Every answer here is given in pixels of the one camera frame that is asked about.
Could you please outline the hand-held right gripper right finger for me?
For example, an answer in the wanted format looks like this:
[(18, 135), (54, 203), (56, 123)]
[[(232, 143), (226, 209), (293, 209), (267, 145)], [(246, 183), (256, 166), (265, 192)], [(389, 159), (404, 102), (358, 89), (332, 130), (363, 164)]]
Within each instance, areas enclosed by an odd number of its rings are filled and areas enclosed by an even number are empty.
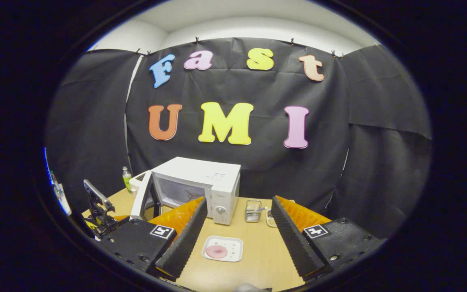
[(348, 218), (330, 220), (280, 196), (272, 199), (271, 212), (305, 281), (349, 268), (384, 243)]

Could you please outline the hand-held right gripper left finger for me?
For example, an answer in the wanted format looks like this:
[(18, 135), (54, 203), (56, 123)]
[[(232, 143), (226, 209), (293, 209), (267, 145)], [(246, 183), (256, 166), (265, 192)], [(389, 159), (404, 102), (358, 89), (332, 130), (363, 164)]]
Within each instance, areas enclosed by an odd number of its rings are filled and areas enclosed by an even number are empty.
[(197, 198), (150, 221), (131, 219), (99, 243), (133, 267), (156, 277), (180, 277), (207, 214)]

